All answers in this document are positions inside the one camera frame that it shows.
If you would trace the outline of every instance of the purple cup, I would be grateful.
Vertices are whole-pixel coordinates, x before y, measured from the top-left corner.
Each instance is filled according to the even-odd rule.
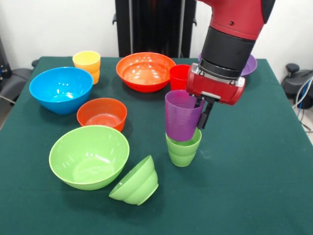
[[[165,119],[167,136],[175,141],[192,139],[204,101],[195,108],[197,99],[185,90],[170,91],[165,96]]]

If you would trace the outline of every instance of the white wall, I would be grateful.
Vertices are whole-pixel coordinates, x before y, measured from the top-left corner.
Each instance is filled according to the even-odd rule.
[[[40,56],[96,50],[118,56],[114,0],[0,0],[0,36],[10,66]]]
[[[312,8],[312,0],[276,0],[256,43],[253,55],[267,58],[279,80],[289,62],[303,69],[313,66]],[[114,13],[114,0],[0,0],[0,35],[11,67],[30,67],[32,60],[43,55],[71,56],[85,49],[118,56]],[[192,57],[201,52],[210,7],[198,2],[196,18]]]
[[[276,0],[268,23],[252,51],[256,58],[268,59],[278,80],[286,75],[285,65],[298,63],[313,69],[313,0]],[[198,26],[193,27],[191,56],[201,53],[211,19],[211,8],[197,3]]]

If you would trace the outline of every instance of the green cup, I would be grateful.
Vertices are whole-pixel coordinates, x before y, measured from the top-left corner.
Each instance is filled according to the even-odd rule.
[[[184,167],[188,166],[196,155],[202,138],[201,131],[197,128],[192,139],[189,141],[175,141],[166,134],[166,143],[168,153],[174,165]]]

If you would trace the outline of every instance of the blue bowl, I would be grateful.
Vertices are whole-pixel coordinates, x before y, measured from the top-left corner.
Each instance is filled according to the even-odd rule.
[[[61,67],[36,76],[29,92],[38,102],[57,114],[76,112],[88,99],[93,78],[85,70]]]

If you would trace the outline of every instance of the red cup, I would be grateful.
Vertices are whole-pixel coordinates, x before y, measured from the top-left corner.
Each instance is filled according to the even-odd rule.
[[[170,69],[171,90],[186,90],[190,65],[176,65]]]

